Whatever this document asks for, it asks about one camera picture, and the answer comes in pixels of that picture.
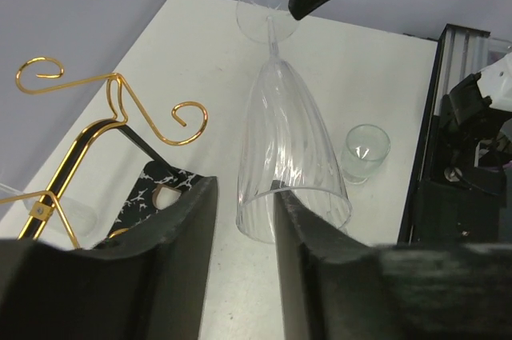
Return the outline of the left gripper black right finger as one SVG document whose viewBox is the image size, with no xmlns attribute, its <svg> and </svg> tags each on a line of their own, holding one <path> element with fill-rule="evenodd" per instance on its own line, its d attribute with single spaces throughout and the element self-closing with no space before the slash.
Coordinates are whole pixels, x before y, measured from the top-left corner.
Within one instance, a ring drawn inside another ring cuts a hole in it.
<svg viewBox="0 0 512 340">
<path fill-rule="evenodd" d="M 366 246 L 274 198 L 288 339 L 508 339 L 508 245 Z"/>
</svg>

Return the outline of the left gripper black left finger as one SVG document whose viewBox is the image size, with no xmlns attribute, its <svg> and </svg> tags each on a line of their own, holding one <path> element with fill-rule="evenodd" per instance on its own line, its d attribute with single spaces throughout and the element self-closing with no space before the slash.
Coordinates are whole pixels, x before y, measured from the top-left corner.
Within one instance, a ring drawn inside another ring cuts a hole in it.
<svg viewBox="0 0 512 340">
<path fill-rule="evenodd" d="M 198 338 L 217 206 L 206 177 L 96 249 L 2 240 L 2 338 Z"/>
</svg>

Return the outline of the short clear glass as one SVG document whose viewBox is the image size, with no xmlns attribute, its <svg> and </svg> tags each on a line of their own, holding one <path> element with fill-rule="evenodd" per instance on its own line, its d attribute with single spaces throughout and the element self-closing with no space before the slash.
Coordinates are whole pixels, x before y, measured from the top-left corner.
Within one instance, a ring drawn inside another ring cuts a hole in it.
<svg viewBox="0 0 512 340">
<path fill-rule="evenodd" d="M 387 158 L 391 148 L 388 134 L 379 126 L 361 124 L 347 134 L 340 157 L 341 172 L 351 184 L 363 184 Z"/>
</svg>

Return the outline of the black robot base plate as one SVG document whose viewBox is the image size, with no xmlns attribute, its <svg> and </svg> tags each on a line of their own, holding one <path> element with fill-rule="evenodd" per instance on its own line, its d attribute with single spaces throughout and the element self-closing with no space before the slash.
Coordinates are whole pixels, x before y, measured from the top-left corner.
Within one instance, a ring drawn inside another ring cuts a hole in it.
<svg viewBox="0 0 512 340">
<path fill-rule="evenodd" d="M 432 167 L 436 153 L 438 119 L 433 100 L 438 88 L 440 39 L 427 91 L 420 133 L 402 224 L 401 242 L 511 242 L 511 120 L 500 129 L 497 149 L 509 167 L 506 190 L 499 196 L 484 194 L 447 180 Z"/>
</svg>

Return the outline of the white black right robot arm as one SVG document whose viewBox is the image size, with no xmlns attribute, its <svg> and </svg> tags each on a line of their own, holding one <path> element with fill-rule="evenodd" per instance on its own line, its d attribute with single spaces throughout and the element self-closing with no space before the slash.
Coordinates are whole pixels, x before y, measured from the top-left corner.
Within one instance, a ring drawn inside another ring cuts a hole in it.
<svg viewBox="0 0 512 340">
<path fill-rule="evenodd" d="M 289 0 L 288 9 L 301 20 L 329 1 Z M 442 56 L 438 79 L 447 79 L 448 86 L 439 86 L 433 100 L 438 132 L 432 167 L 460 186 L 499 196 L 506 190 L 509 167 L 498 152 L 497 140 L 501 127 L 511 120 L 511 105 L 504 92 L 511 84 L 511 56 L 469 72 L 464 58 L 478 49 L 471 42 L 462 52 L 457 51 L 450 40 L 457 31 L 456 26 L 446 26 L 439 41 Z"/>
</svg>

